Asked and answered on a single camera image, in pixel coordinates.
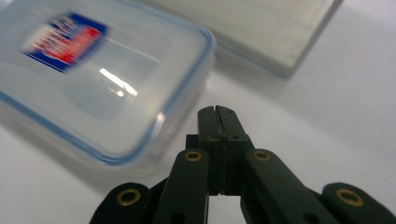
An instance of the blue and red label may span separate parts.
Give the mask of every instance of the blue and red label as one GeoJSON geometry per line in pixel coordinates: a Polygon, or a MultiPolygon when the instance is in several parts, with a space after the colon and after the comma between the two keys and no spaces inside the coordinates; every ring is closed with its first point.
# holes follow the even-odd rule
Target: blue and red label
{"type": "Polygon", "coordinates": [[[94,51],[106,31],[102,23],[70,12],[41,27],[23,53],[64,73],[94,51]]]}

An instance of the white surface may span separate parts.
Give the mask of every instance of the white surface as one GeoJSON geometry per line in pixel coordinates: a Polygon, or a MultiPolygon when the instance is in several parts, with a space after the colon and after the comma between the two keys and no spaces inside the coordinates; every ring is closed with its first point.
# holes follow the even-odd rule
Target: white surface
{"type": "MultiPolygon", "coordinates": [[[[89,170],[0,117],[0,223],[89,223],[105,195],[165,178],[196,112],[233,109],[256,147],[311,189],[347,182],[396,214],[396,3],[345,1],[289,79],[221,54],[156,175],[89,170]]],[[[237,198],[211,198],[208,223],[243,223],[237,198]]]]}

